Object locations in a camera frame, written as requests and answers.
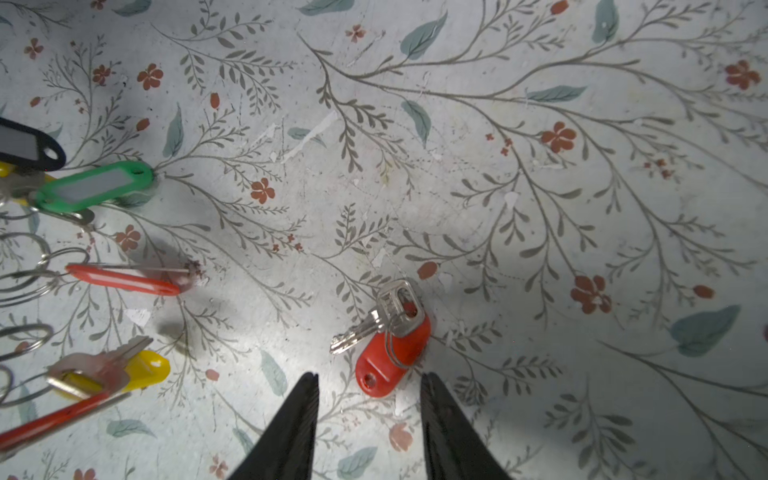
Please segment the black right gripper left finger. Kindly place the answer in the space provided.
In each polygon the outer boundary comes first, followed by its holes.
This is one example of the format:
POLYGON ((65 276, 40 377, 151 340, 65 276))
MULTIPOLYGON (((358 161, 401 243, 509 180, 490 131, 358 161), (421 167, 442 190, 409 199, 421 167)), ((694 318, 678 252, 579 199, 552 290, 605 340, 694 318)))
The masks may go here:
POLYGON ((304 373, 230 479, 310 479, 318 408, 318 375, 304 373))

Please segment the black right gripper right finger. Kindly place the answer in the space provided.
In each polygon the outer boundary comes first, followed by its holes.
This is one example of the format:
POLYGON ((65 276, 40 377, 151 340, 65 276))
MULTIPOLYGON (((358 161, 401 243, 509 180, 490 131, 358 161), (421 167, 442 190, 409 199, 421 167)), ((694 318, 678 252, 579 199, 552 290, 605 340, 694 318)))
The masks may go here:
POLYGON ((422 375, 420 404, 429 480, 510 479, 436 373, 422 375))

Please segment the red tag key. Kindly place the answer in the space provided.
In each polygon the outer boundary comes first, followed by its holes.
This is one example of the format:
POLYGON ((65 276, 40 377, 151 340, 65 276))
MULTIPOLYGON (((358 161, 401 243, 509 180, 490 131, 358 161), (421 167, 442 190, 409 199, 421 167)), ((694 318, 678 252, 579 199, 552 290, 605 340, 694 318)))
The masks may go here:
POLYGON ((417 363, 431 334, 431 319, 415 284, 401 278, 379 290, 364 320, 334 336, 329 351, 338 355, 368 340, 354 368, 355 378, 364 394, 384 398, 417 363))

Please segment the large keyring with keys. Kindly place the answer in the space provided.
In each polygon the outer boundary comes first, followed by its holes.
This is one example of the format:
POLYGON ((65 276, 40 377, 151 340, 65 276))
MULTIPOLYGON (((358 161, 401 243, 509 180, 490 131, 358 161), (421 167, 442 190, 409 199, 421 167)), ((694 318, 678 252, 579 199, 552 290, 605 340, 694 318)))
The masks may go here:
POLYGON ((86 319, 97 310, 98 290, 114 294, 117 301, 111 309, 113 318, 131 318, 141 324, 147 322, 149 312, 128 309, 124 305, 126 298, 140 294, 154 300, 171 298, 95 286, 65 272, 69 263, 138 264, 105 263, 88 246, 58 241, 51 229, 41 227, 43 220, 51 219, 72 226, 78 233, 90 234, 96 227, 97 207, 141 202, 151 194, 156 182, 154 175, 154 183, 147 190, 74 213, 52 213, 35 207, 33 195, 45 183, 101 167, 68 175, 65 166, 44 172, 1 161, 1 412, 18 415, 15 424, 1 427, 1 455, 6 459, 133 393, 162 383, 82 400, 63 394, 46 381, 47 369, 64 356, 98 354, 114 350, 136 336, 147 336, 136 332, 113 347, 77 351, 63 319, 67 293, 77 290, 83 294, 78 313, 86 319))

